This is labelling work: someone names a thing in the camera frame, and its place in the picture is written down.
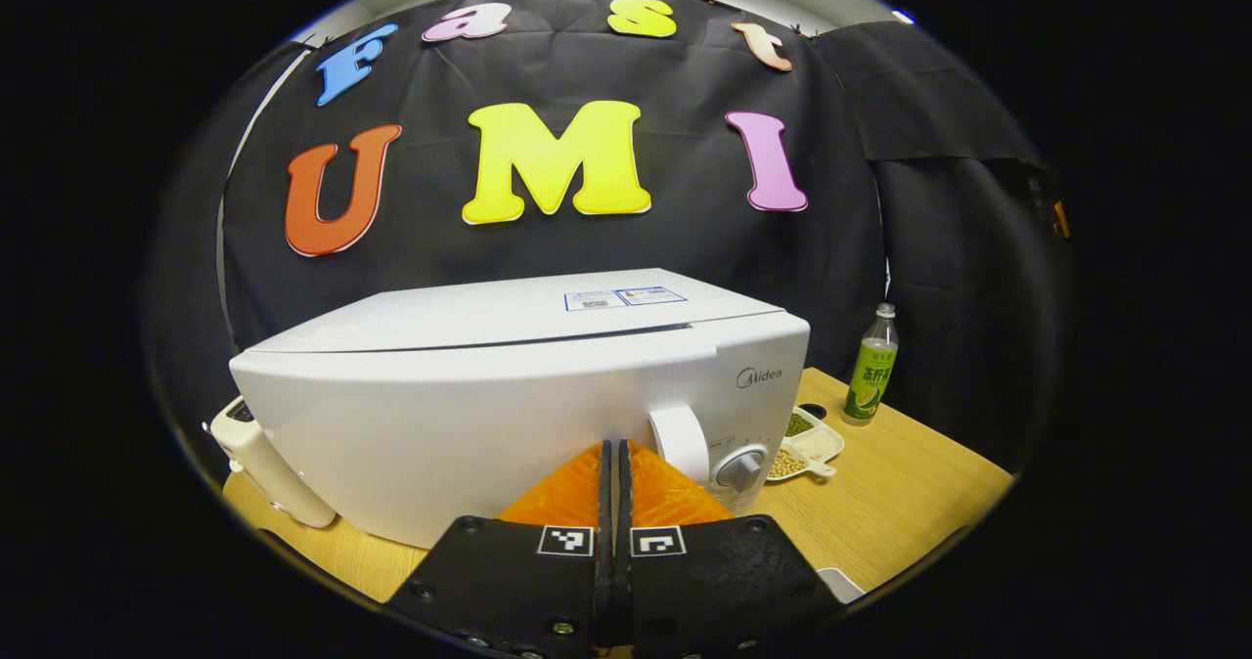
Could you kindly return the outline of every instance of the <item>white tray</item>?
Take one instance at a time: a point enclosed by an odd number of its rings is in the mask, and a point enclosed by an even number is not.
[[[844,437],[839,436],[839,432],[826,426],[825,422],[814,417],[809,412],[795,407],[791,410],[794,413],[800,415],[805,422],[813,425],[809,431],[803,431],[795,436],[782,437],[781,449],[784,449],[791,456],[801,461],[808,461],[808,467],[800,469],[794,474],[788,474],[786,476],[765,476],[767,481],[785,481],[788,479],[799,476],[800,474],[814,474],[824,479],[829,479],[835,475],[835,469],[828,466],[826,461],[839,456],[840,451],[844,450]]]

